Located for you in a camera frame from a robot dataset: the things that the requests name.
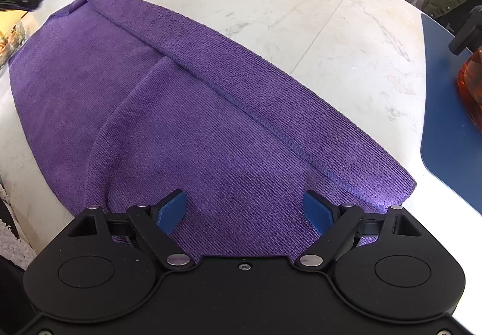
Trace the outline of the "purple towel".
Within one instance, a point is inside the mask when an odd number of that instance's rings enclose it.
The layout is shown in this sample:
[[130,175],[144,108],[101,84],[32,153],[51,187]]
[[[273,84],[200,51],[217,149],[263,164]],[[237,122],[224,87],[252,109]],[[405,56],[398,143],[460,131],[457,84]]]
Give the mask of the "purple towel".
[[334,107],[220,33],[141,0],[75,0],[9,62],[24,134],[73,214],[187,193],[189,255],[296,257],[306,191],[382,212],[416,183]]

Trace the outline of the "yellow box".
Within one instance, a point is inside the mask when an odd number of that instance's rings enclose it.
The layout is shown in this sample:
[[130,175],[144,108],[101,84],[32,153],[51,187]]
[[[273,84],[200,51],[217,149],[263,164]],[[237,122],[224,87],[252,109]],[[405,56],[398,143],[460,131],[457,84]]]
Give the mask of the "yellow box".
[[24,11],[1,11],[0,12],[0,31],[2,34],[8,32],[25,14]]

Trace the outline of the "glass ashtray with peels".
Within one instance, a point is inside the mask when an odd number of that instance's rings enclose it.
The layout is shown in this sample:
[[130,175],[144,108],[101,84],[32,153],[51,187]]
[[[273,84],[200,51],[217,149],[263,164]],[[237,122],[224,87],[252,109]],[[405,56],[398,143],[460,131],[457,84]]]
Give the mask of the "glass ashtray with peels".
[[24,42],[25,30],[21,21],[13,25],[7,32],[1,34],[0,68],[22,47]]

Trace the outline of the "blue table mat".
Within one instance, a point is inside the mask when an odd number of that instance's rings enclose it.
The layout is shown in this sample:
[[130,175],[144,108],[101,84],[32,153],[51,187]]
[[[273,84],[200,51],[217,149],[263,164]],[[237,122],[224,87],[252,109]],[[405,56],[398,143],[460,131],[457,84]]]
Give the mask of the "blue table mat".
[[453,35],[421,16],[426,57],[426,101],[421,159],[426,168],[472,208],[481,211],[481,132],[458,93],[459,69],[469,50],[452,54]]

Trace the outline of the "glass teapot with tea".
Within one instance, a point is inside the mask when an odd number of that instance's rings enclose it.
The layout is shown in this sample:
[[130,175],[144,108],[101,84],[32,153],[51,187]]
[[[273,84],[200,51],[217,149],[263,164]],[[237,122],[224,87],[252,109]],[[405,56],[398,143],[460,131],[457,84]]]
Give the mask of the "glass teapot with tea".
[[471,10],[449,43],[449,50],[455,55],[465,49],[471,56],[458,71],[458,93],[474,125],[481,130],[481,6]]

